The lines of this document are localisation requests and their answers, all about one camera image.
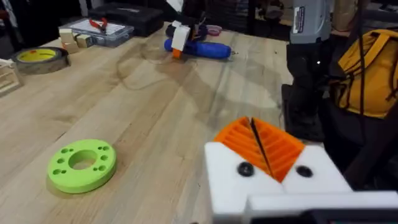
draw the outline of black screw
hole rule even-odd
[[[254,167],[248,162],[242,162],[238,165],[238,173],[244,177],[250,177],[254,174]]]
[[[302,177],[310,178],[313,176],[312,170],[306,166],[298,166],[296,168],[296,172],[300,174]]]

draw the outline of wooden block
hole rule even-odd
[[[88,48],[94,44],[93,38],[90,35],[73,33],[73,36],[75,37],[79,48]]]
[[[14,62],[0,59],[0,96],[4,96],[23,85]]]
[[[67,50],[68,53],[73,54],[79,51],[79,47],[77,46],[77,43],[75,41],[69,42],[69,43],[63,43],[63,46],[65,50]]]
[[[75,41],[75,39],[73,38],[72,29],[59,29],[59,31],[62,42],[72,43],[73,41]]]

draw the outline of label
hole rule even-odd
[[[293,33],[301,34],[304,29],[304,6],[294,8]]]
[[[139,10],[138,9],[129,9],[129,8],[118,8],[119,10],[125,10],[125,11],[129,11],[129,12],[134,12],[134,13],[137,13],[137,12],[139,12]]]

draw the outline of yellow tape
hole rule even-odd
[[[18,70],[26,75],[56,72],[70,65],[68,52],[58,47],[36,47],[14,54]]]

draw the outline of clear plastic box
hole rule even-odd
[[[90,25],[89,19],[83,18],[69,24],[65,24],[60,28],[72,29],[74,33],[86,34],[93,37],[94,44],[105,47],[117,47],[131,37],[133,37],[134,27],[126,26],[121,24],[114,24],[109,22],[106,26],[106,34]]]

